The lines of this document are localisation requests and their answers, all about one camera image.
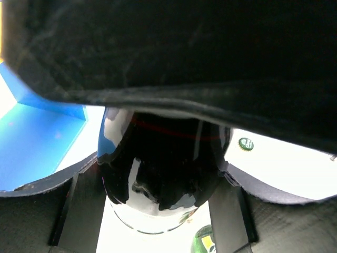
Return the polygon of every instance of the curved edge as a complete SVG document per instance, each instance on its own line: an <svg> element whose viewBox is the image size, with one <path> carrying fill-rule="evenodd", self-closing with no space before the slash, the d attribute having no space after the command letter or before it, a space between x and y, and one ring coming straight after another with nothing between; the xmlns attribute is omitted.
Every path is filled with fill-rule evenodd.
<svg viewBox="0 0 337 253"><path fill-rule="evenodd" d="M248 194L264 201L283 205L304 205L306 203L317 202L316 200L299 197L272 187L232 164L228 165L227 171Z"/></svg>
<svg viewBox="0 0 337 253"><path fill-rule="evenodd" d="M57 173L54 173L46 178L20 186L14 191L2 191L0 192L0 198L32 196L39 193L48 192L71 180L74 175L82 172L83 169L85 170L86 168L89 168L95 162L96 152L94 152L84 160L74 165L71 165L68 168L65 168Z"/></svg>

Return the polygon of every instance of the gray fabric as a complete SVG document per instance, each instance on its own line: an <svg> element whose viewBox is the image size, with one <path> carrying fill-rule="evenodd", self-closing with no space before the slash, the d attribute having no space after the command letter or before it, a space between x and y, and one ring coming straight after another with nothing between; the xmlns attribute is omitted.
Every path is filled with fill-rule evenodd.
<svg viewBox="0 0 337 253"><path fill-rule="evenodd" d="M288 205L316 202L272 187L232 164L228 165L227 172L245 191L265 201Z"/></svg>

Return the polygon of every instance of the red line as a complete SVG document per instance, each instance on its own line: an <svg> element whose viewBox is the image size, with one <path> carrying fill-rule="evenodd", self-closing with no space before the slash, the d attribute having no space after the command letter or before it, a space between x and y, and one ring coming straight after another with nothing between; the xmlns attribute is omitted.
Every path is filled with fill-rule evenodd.
<svg viewBox="0 0 337 253"><path fill-rule="evenodd" d="M176 137L182 137L182 138L196 140L196 136L192 135L192 134L175 132L175 131L172 131L170 129L163 128L161 126L151 125L151 124L148 124L148 123L145 123L145 122L142 122L142 121L138 121L136 119L131 119L131 122L140 126L140 127L151 129L151 130L156 131L156 132L165 133L167 135L172 135L172 136L176 136ZM200 136L201 141L210 141L210 140L218 140L218 139L220 139L220 136Z"/></svg>

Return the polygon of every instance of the blue surface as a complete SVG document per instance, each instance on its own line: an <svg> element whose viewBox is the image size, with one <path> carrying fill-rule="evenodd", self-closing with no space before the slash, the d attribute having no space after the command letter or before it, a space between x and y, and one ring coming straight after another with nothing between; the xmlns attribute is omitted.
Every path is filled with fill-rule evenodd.
<svg viewBox="0 0 337 253"><path fill-rule="evenodd" d="M18 103L86 120L85 106L56 103L40 97L30 90L5 63L0 64L0 74Z"/></svg>
<svg viewBox="0 0 337 253"><path fill-rule="evenodd" d="M100 128L100 135L98 136L98 143L100 144L100 148L97 150L97 157L101 157L105 154L112 154L116 150L116 146L114 145L114 143L104 136L104 122L107 112L108 110L105 109Z"/></svg>
<svg viewBox="0 0 337 253"><path fill-rule="evenodd" d="M16 104L0 119L0 190L13 190L52 174L85 122Z"/></svg>

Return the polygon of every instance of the green logo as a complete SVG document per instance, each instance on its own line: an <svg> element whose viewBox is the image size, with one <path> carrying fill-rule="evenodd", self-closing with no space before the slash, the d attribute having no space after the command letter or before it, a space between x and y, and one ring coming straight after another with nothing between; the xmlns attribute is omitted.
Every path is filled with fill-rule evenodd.
<svg viewBox="0 0 337 253"><path fill-rule="evenodd" d="M254 143L248 138L241 138L239 139L239 146L244 151L252 151Z"/></svg>

